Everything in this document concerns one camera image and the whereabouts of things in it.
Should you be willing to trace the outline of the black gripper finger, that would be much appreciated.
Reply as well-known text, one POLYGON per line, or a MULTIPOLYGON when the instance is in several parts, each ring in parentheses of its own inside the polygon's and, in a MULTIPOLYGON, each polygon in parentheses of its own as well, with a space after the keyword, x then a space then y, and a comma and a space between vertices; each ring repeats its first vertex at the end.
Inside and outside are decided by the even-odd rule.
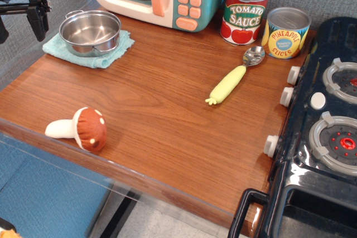
POLYGON ((49 30, 47 13, 42 8, 29 8, 27 11, 27 19, 37 38, 37 41, 43 41, 49 30))
POLYGON ((6 27, 2 21, 2 18, 0 17, 0 44, 3 44, 6 42, 8 39, 9 33, 6 30, 6 27))

